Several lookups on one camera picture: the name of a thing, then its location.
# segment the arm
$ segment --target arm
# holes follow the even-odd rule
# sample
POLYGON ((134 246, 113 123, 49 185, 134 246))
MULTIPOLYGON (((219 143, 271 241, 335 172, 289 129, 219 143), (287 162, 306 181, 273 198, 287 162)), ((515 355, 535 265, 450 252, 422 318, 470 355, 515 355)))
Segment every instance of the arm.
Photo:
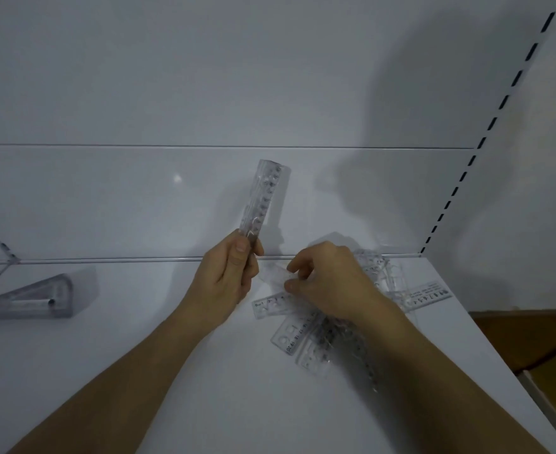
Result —
MULTIPOLYGON (((213 247, 176 310, 9 454, 134 453, 191 351, 251 289, 259 267, 249 252, 247 239, 236 232, 213 247)), ((260 242, 254 253, 263 254, 260 242)))
POLYGON ((547 454, 537 440, 490 398, 377 291, 346 247, 324 242, 301 251, 285 284, 324 313, 352 321, 377 362, 389 370, 404 416, 427 453, 547 454), (313 280, 306 280, 312 270, 313 280))

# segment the person's right hand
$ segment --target person's right hand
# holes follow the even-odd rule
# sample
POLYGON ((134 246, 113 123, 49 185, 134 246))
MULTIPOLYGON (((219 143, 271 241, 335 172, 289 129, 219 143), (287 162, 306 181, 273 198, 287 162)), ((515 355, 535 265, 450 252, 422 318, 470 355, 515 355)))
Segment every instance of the person's right hand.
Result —
POLYGON ((357 323, 376 307, 393 304, 375 288, 347 247, 331 242, 308 247, 287 269, 298 271, 299 278, 287 281, 286 291, 304 296, 328 315, 357 323), (312 271, 315 275, 308 280, 312 271))

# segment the white table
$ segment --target white table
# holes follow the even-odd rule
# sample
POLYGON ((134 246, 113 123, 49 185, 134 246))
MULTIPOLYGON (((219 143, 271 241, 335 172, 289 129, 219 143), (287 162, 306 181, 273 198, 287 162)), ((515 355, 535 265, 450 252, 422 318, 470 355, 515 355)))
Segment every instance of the white table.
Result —
MULTIPOLYGON (((426 259, 397 259, 409 286, 441 280, 426 259)), ((0 293, 61 272, 75 283, 69 320, 0 321, 0 454, 145 338, 173 309, 196 262, 21 265, 0 293)), ((269 342, 282 317, 255 320, 256 280, 230 319, 183 366, 140 453, 409 452, 393 408, 335 360, 326 378, 269 342)), ((410 314, 417 327, 548 450, 556 432, 456 298, 410 314)))

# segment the white wall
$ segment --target white wall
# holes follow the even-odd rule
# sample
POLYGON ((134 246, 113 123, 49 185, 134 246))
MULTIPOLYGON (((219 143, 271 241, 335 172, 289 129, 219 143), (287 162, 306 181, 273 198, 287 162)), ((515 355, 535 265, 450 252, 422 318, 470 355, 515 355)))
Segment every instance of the white wall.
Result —
POLYGON ((556 308, 556 15, 425 255, 470 311, 556 308))

